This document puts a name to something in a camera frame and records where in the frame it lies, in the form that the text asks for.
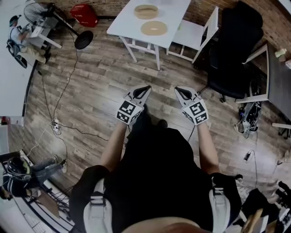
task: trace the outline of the chair backrest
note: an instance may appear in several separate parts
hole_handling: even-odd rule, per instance
[[[214,36],[214,34],[218,30],[218,7],[217,6],[215,7],[208,21],[206,22],[203,33],[205,32],[206,29],[207,29],[206,39],[201,44],[200,50],[204,48],[204,46],[208,43],[208,41]]]
[[[235,8],[225,8],[218,39],[220,60],[245,62],[264,35],[262,24],[262,16],[246,3],[239,1]]]

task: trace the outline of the white shirt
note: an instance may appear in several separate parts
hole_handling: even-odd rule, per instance
[[[27,40],[23,40],[22,42],[19,40],[19,35],[21,35],[20,30],[17,27],[10,27],[8,38],[13,40],[17,45],[28,46],[29,42]]]

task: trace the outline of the gray desk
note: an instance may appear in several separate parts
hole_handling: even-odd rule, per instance
[[[246,60],[247,63],[263,52],[267,53],[266,93],[236,100],[236,103],[270,101],[291,120],[291,69],[288,69],[284,62],[279,62],[279,59],[275,57],[275,51],[275,48],[267,43],[251,54]],[[285,124],[273,123],[272,125],[275,127],[291,128],[291,125]]]

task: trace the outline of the red case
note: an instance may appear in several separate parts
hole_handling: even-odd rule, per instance
[[[96,14],[88,4],[77,4],[71,9],[70,13],[85,27],[95,27],[98,23]]]

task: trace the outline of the black fan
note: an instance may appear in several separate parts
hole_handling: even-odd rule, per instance
[[[24,8],[25,18],[33,25],[41,28],[54,28],[56,22],[60,22],[78,37],[75,40],[76,49],[86,48],[93,40],[93,32],[84,31],[78,34],[67,25],[65,14],[54,3],[30,3]]]

